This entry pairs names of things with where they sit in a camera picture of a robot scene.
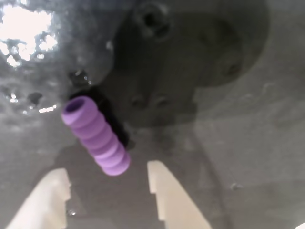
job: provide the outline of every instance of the purple ribbed tube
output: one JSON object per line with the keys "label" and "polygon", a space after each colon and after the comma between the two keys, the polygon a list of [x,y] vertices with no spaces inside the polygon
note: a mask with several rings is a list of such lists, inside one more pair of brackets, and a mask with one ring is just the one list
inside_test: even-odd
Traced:
{"label": "purple ribbed tube", "polygon": [[129,154],[91,98],[80,96],[70,100],[62,110],[61,118],[104,173],[117,176],[128,169]]}

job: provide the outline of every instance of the hole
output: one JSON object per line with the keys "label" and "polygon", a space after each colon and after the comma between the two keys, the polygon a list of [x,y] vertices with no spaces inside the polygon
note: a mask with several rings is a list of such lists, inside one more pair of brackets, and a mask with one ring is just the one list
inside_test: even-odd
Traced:
{"label": "hole", "polygon": [[144,4],[136,11],[136,22],[144,37],[165,38],[172,25],[167,7],[161,4]]}
{"label": "hole", "polygon": [[152,13],[146,14],[144,16],[144,22],[145,22],[145,25],[147,25],[149,27],[158,25],[158,22],[156,21],[156,18]]}
{"label": "hole", "polygon": [[72,103],[70,103],[67,107],[66,107],[66,112],[75,112],[78,109],[80,109],[83,104],[84,104],[84,100],[83,99],[77,99],[75,101],[73,101]]}
{"label": "hole", "polygon": [[40,99],[42,98],[42,94],[39,92],[34,92],[29,94],[28,100],[34,104],[35,106],[38,106]]}

